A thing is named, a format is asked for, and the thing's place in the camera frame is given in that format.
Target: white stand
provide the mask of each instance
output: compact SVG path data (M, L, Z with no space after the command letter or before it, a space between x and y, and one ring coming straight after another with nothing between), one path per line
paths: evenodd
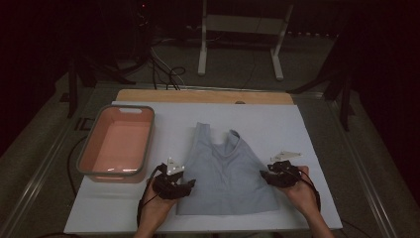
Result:
M258 33L278 35L277 45L271 49L270 54L272 58L275 78L279 81L282 81L283 72L281 70L280 60L278 59L278 53L280 51L281 44L287 30L287 25L292 10L293 5L289 5L284 19L207 15L207 0L203 0L201 50L198 62L198 75L204 75L206 73L207 31Z

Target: dark background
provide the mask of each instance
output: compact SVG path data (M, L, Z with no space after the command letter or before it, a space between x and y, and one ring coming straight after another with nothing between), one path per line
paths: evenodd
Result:
M260 1L209 2L209 11L215 13L257 17L281 14L273 7L259 5ZM201 22L202 6L196 0L17 0L2 6L1 155L53 95L53 84L67 72L75 47L108 64L139 56L145 47L141 39L150 33L133 34L133 6L139 4L146 4L143 14L150 14L154 24L169 37L188 38L185 26L195 27ZM267 0L266 4L281 3ZM420 203L418 9L416 1L298 2L288 31L295 36L317 33L321 37L355 37L338 37L334 54L325 66L334 68L337 60L346 59L343 56L349 50L357 50L359 63L352 73L353 88ZM347 28L351 30L344 34L347 24L351 24ZM137 42L135 52L126 44L127 39L132 44Z

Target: fabric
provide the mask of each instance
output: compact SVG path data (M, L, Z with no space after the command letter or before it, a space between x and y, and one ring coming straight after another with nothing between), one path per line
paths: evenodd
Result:
M197 123L183 174L196 179L189 196L177 206L179 215L240 215L277 210L273 188L260 175L266 167L238 132L214 145L210 125Z

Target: floor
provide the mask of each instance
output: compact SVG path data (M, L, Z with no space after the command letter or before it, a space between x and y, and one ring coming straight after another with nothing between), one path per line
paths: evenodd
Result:
M271 43L270 39L238 43L232 38L209 42L204 76L197 75L197 40L164 40L154 47L152 55L170 68L179 66L185 69L184 74L173 77L182 90L285 91L316 77L334 40L287 36L279 55L284 81L277 81L274 77L268 52ZM147 63L126 75L136 85L122 85L103 75L98 75L100 80L95 88L79 85L79 109L71 119L66 118L68 104L59 102L61 95L67 92L66 75L57 82L55 96L0 160L1 237L39 237L63 230L74 200L66 176L67 168L78 188L82 176L73 166L80 152L80 144L76 143L88 133L76 127L77 120L94 118L99 108L109 104L121 88L153 88L152 74L152 65ZM163 73L156 75L158 88L165 89L159 77L164 82L168 82L168 77ZM343 219L344 229L336 230L334 234L337 237L420 237L420 209L368 119L357 93L353 92L351 98L354 114L349 118L350 132L345 132L337 120L338 103L322 98L325 86L322 84L303 94L293 95L293 100L304 118ZM223 235L250 237L250 234ZM281 235L286 238L310 237L307 231Z

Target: orange container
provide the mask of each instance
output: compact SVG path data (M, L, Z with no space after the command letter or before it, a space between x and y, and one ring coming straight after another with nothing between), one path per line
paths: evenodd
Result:
M94 181L142 181L154 122L155 112L149 106L102 108L78 158L77 169Z

